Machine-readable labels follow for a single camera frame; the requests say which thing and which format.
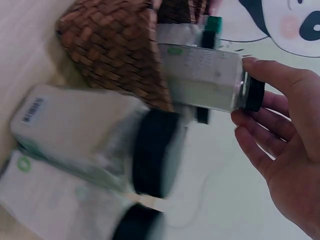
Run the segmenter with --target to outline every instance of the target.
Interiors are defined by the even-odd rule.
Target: black hair
[[[239,0],[239,2],[248,11],[256,26],[268,37],[270,37],[264,19],[262,0]]]

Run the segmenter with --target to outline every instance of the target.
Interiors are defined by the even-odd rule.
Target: green logo
[[[86,202],[89,199],[90,190],[86,186],[77,186],[74,189],[74,194],[80,202]]]
[[[24,173],[28,173],[31,169],[31,162],[26,156],[20,157],[16,165],[18,169],[20,169],[20,171]]]
[[[167,52],[170,55],[181,55],[183,50],[179,47],[169,47]]]

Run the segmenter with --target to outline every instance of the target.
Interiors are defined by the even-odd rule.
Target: brown wicker basket
[[[200,2],[199,14],[205,0]],[[192,0],[163,0],[158,20],[194,22]],[[172,111],[156,24],[151,0],[77,0],[57,21],[56,31],[90,87],[129,91],[151,106]]]

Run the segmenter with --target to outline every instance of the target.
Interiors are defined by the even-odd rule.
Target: bottle
[[[14,150],[0,178],[0,203],[44,240],[163,240],[162,212]]]
[[[173,102],[228,113],[259,111],[265,84],[244,71],[239,54],[175,44],[158,47]]]
[[[186,135],[175,112],[127,92],[36,85],[10,124],[30,153],[103,188],[165,198]]]

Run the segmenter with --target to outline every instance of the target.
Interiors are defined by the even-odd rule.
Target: hand
[[[265,92],[259,112],[233,112],[232,121],[239,126],[235,137],[265,178],[278,210],[320,239],[320,77],[252,57],[243,64],[251,76],[284,96]]]

